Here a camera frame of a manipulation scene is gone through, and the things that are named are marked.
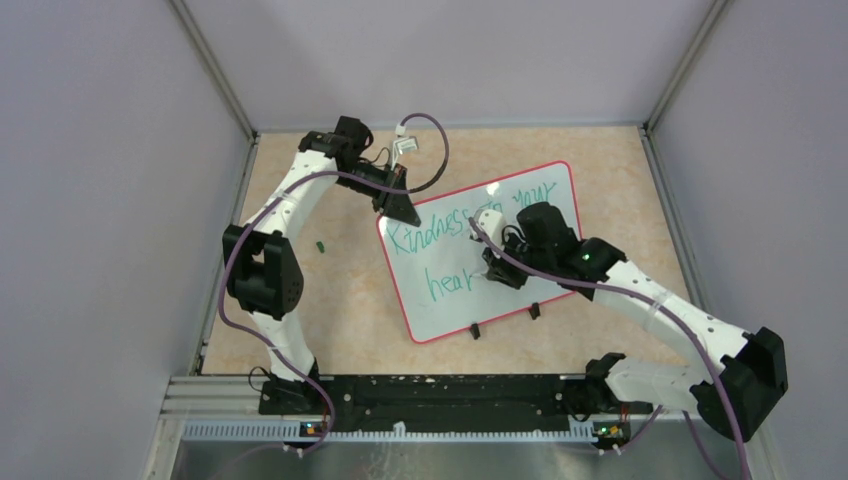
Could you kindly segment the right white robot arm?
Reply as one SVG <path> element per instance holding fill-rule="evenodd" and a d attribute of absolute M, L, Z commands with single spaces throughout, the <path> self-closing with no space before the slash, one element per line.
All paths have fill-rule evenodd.
<path fill-rule="evenodd" d="M 600 412 L 645 402 L 697 413 L 718 434 L 748 442 L 788 390 L 785 343 L 767 327 L 726 323 L 665 288 L 609 242 L 581 239 L 561 211 L 532 204 L 511 225 L 480 209 L 471 238 L 484 244 L 486 278 L 523 288 L 531 277 L 618 311 L 687 360 L 684 367 L 609 353 L 587 364 L 586 397 Z"/>

